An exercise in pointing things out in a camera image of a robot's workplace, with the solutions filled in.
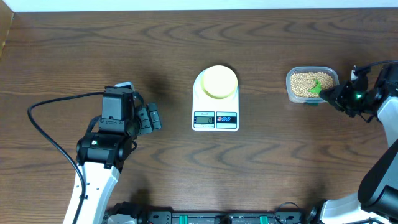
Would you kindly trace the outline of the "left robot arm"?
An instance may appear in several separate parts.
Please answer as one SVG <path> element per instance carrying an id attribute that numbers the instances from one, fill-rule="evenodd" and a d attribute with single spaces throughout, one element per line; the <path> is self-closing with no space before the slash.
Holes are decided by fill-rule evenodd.
<path id="1" fill-rule="evenodd" d="M 102 114 L 77 144 L 78 172 L 64 223 L 101 223 L 124 161 L 136 148 L 135 139 L 161 128 L 155 103 L 103 102 Z"/>

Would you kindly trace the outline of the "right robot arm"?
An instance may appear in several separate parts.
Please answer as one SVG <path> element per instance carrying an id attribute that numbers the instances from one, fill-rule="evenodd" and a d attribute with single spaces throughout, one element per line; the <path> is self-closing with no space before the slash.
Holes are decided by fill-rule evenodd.
<path id="1" fill-rule="evenodd" d="M 386 134 L 388 149 L 364 176 L 356 193 L 326 200 L 312 210 L 310 223 L 397 223 L 397 61 L 381 61 L 372 89 L 367 74 L 371 66 L 354 67 L 351 79 L 320 97 L 349 117 L 368 114 Z"/>

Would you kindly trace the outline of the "green plastic measuring scoop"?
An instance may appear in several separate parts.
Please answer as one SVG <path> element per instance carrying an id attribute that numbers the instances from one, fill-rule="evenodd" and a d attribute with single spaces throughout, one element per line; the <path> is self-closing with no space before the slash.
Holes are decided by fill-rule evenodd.
<path id="1" fill-rule="evenodd" d="M 308 92 L 319 95 L 322 91 L 322 84 L 319 82 L 319 80 L 314 80 L 314 82 L 315 86 L 312 89 L 309 89 Z"/>

